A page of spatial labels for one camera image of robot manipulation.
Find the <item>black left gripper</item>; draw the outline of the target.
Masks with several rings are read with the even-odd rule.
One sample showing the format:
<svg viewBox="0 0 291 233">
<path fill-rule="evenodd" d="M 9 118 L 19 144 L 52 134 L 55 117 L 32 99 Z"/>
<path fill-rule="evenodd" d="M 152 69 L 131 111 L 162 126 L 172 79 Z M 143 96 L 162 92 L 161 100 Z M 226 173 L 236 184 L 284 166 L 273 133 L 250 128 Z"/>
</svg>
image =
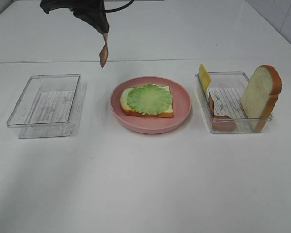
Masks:
<svg viewBox="0 0 291 233">
<path fill-rule="evenodd" d="M 40 7 L 46 14 L 59 8 L 69 9 L 76 18 L 88 23 L 98 32 L 109 32 L 102 0 L 42 0 Z"/>
</svg>

